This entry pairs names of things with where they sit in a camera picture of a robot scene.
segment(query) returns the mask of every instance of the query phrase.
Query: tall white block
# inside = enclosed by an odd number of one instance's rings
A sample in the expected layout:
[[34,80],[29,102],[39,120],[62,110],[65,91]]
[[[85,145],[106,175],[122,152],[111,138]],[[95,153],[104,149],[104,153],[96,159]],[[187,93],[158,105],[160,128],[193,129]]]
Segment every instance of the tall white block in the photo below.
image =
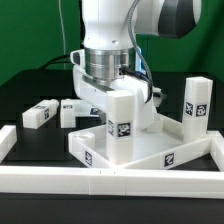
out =
[[134,95],[126,90],[107,93],[107,156],[114,164],[127,163],[133,158]]
[[23,113],[23,127],[37,129],[57,113],[57,100],[43,100]]
[[0,163],[17,141],[16,127],[5,125],[0,130]]
[[61,101],[61,128],[75,128],[76,114],[75,114],[75,100],[66,99]]
[[183,142],[206,136],[212,92],[212,80],[204,77],[188,78],[183,111]]

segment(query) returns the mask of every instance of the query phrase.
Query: white foam block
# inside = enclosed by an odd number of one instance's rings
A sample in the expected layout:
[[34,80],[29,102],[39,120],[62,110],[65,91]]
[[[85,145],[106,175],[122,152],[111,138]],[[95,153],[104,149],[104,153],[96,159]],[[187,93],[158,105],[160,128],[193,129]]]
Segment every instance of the white foam block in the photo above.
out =
[[204,77],[188,78],[183,111],[184,143],[206,136],[212,92],[212,80]]
[[89,181],[90,195],[125,196],[126,180],[122,171],[116,174],[112,169],[92,169]]
[[37,129],[57,113],[57,100],[43,100],[23,113],[23,127]]
[[75,100],[66,99],[61,101],[61,128],[75,128],[76,127],[76,110]]
[[5,125],[0,131],[0,162],[2,162],[16,141],[16,127]]
[[89,194],[89,169],[0,167],[0,192]]
[[107,156],[112,163],[122,164],[133,157],[134,95],[125,90],[107,94]]
[[212,138],[210,154],[220,171],[224,171],[224,139],[218,131],[208,132]]

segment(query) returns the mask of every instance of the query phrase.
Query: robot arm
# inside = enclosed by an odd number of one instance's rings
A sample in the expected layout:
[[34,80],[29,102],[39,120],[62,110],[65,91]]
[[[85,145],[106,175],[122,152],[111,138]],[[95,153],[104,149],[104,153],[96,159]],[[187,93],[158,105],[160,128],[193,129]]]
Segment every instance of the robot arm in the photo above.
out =
[[191,32],[201,15],[201,0],[141,0],[135,33],[182,38]]
[[142,72],[130,33],[183,37],[199,20],[201,0],[82,0],[82,10],[86,33],[82,67],[74,66],[73,72],[77,95],[107,113],[107,92],[127,90],[135,97],[135,128],[149,126],[155,112],[149,101],[152,80],[146,83],[123,72]]

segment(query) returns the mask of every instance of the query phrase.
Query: white platform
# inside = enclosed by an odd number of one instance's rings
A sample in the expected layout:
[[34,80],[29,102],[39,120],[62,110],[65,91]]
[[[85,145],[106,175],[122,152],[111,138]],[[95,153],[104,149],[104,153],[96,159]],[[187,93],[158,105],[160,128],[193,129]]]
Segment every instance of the white platform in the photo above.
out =
[[[163,126],[161,132],[150,133],[143,130],[136,133],[133,160],[128,163],[115,165],[107,158],[105,125],[70,133],[69,152],[87,167],[157,170],[170,169],[210,152],[209,134],[200,140],[183,144],[182,124],[162,115],[160,119]],[[95,136],[92,148],[88,144],[90,133]],[[166,161],[167,156],[171,156],[171,163]]]

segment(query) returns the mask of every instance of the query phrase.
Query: green wall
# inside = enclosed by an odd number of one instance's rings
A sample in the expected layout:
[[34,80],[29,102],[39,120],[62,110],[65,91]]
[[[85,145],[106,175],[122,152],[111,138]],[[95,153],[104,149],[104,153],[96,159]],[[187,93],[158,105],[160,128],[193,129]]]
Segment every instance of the green wall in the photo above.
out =
[[[62,0],[67,52],[80,46],[77,0]],[[58,0],[0,0],[0,85],[63,54]]]
[[[209,72],[224,81],[224,1],[202,0],[196,29],[181,40],[139,36],[152,71]],[[0,85],[63,54],[58,0],[0,0]],[[78,0],[62,0],[67,53],[80,47]]]

